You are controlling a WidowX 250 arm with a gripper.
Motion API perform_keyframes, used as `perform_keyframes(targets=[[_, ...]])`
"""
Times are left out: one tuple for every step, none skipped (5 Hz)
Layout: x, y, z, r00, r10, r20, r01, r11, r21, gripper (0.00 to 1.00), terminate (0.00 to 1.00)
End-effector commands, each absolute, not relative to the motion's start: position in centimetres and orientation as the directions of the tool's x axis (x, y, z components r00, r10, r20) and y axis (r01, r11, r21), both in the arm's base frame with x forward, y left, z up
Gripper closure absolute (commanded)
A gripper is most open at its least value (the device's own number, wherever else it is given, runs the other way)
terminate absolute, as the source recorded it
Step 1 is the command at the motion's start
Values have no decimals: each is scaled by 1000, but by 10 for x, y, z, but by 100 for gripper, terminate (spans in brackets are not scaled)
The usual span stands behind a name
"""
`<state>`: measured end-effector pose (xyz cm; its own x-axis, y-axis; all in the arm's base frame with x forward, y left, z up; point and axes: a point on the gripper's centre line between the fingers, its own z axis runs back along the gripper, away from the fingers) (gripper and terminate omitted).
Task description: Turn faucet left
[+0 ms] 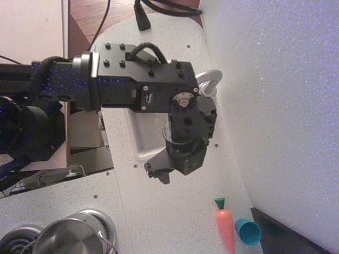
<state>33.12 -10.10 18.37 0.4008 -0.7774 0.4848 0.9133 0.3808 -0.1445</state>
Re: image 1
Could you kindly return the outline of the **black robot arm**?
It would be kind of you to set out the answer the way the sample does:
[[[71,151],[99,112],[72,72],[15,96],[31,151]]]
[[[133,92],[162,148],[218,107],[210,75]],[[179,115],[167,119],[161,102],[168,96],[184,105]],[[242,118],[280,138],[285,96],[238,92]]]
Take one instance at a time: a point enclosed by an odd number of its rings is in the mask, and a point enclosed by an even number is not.
[[[65,140],[63,102],[79,111],[127,108],[166,113],[166,146],[144,165],[168,184],[169,173],[188,175],[203,165],[217,119],[216,105],[191,63],[167,61],[152,43],[103,43],[72,59],[52,56],[29,65],[1,64],[1,190],[20,171],[52,157]]]

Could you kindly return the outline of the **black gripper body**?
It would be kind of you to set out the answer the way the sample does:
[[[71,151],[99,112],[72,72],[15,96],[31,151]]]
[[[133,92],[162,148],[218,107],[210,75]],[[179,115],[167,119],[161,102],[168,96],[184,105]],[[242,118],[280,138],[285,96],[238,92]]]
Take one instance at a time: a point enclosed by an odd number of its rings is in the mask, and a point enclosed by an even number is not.
[[[158,178],[161,173],[178,171],[186,176],[202,167],[209,140],[197,139],[184,143],[166,141],[166,148],[144,164],[149,178]]]

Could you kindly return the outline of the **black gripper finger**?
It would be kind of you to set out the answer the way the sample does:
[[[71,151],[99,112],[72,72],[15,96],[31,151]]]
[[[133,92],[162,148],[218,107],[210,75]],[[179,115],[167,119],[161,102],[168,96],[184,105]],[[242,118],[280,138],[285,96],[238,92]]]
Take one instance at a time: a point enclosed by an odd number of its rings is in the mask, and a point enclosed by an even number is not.
[[[161,173],[158,176],[158,179],[163,183],[163,184],[169,184],[170,183],[170,178],[169,178],[169,173]]]

